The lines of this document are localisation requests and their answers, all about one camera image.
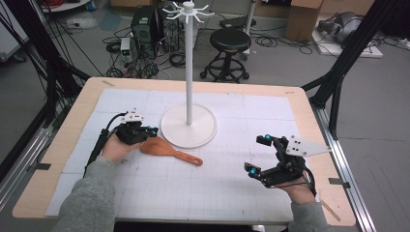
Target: table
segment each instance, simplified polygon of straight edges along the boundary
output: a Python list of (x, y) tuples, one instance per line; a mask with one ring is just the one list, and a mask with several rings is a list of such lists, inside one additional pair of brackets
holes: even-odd
[[(80, 93), (61, 129), (56, 134), (42, 162), (51, 163), (49, 170), (37, 170), (13, 210), (16, 218), (45, 218), (44, 213), (64, 168), (101, 92), (107, 88), (158, 91), (185, 91), (184, 81), (90, 78)], [(306, 93), (298, 87), (194, 82), (194, 92), (237, 93), (288, 98), (301, 137), (324, 143), (322, 133), (308, 103)], [(331, 225), (351, 226), (356, 220), (341, 185), (331, 185), (329, 178), (338, 178), (330, 154), (308, 158), (314, 173), (317, 191)]]

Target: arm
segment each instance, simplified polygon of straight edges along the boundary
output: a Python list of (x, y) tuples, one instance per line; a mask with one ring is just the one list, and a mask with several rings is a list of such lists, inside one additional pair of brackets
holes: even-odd
[(114, 230), (114, 186), (116, 163), (140, 143), (127, 145), (113, 134), (99, 158), (88, 166), (85, 177), (77, 181), (60, 208), (52, 231)]
[(293, 220), (288, 225), (289, 232), (334, 231), (326, 222), (322, 204), (316, 202), (308, 185), (303, 184), (304, 182), (305, 180), (300, 178), (291, 183), (284, 183), (277, 186), (286, 191), (292, 200)]

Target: white round base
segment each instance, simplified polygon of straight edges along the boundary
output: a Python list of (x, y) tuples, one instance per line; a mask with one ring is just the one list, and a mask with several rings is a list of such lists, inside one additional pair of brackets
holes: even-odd
[(217, 118), (206, 107), (192, 105), (192, 123), (187, 125), (185, 104), (170, 108), (161, 119), (161, 131), (168, 142), (181, 148), (197, 148), (207, 144), (217, 133)]

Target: wheel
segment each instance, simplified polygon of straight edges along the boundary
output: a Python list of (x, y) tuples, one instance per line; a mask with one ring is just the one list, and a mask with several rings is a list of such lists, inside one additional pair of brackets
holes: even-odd
[(242, 77), (243, 79), (249, 79), (249, 73), (245, 72), (244, 76)]
[(202, 79), (204, 79), (206, 77), (208, 73), (206, 71), (201, 72), (199, 75), (201, 76)]

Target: computer tower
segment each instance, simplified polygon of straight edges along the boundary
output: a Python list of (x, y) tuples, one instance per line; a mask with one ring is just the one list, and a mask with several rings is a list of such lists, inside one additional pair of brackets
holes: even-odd
[(171, 6), (158, 7), (160, 40), (165, 51), (177, 51), (179, 50), (179, 20), (178, 18), (167, 19), (176, 14), (167, 13), (163, 9), (169, 12), (175, 11)]
[(155, 47), (160, 40), (157, 18), (153, 6), (137, 6), (131, 29), (139, 58), (155, 58)]

